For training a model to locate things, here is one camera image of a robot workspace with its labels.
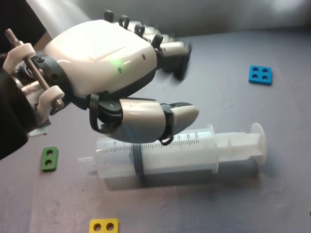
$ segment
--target syringe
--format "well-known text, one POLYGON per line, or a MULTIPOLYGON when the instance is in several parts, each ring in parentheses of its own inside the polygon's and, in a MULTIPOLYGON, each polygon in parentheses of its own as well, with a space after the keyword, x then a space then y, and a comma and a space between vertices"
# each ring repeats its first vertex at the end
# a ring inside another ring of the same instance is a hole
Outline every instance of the syringe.
POLYGON ((97 140, 94 161, 100 178, 150 175, 210 169, 218 164, 254 157, 262 165, 267 157, 263 128, 254 123, 251 133, 217 133, 212 126, 175 135, 167 146, 156 141, 130 144, 108 138, 97 140))

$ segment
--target gray wall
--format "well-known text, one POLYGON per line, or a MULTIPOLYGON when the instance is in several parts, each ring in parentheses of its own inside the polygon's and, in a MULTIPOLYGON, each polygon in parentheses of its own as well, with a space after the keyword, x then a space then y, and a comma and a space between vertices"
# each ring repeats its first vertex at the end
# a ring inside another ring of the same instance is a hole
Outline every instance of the gray wall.
POLYGON ((310 0, 27 0, 55 37, 105 9, 175 36, 307 25, 310 0))

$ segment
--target transparent syringe barrel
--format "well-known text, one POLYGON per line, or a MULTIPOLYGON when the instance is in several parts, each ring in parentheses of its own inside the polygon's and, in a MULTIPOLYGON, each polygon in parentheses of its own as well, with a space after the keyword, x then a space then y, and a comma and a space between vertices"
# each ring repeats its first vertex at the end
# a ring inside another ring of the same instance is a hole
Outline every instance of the transparent syringe barrel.
MULTIPOLYGON (((167 146, 162 146, 159 141, 140 146, 145 175, 218 169, 217 148, 210 129, 178 134, 167 146)), ((100 138, 94 159, 100 178, 136 175, 130 143, 100 138)))

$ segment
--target black rubber ring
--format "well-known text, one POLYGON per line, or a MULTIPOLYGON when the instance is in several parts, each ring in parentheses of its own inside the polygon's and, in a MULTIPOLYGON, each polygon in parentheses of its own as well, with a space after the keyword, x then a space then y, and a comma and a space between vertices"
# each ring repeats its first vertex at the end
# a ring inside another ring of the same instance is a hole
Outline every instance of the black rubber ring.
POLYGON ((144 176, 141 144, 133 144, 134 169, 137 176, 144 176))

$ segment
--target green plastic block with two holes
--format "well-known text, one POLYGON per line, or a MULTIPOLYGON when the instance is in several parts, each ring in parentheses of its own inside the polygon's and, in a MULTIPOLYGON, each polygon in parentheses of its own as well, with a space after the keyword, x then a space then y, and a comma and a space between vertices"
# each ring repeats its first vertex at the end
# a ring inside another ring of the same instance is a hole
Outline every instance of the green plastic block with two holes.
POLYGON ((43 172, 56 171, 58 158, 57 147, 46 147, 42 152, 41 170, 43 172))

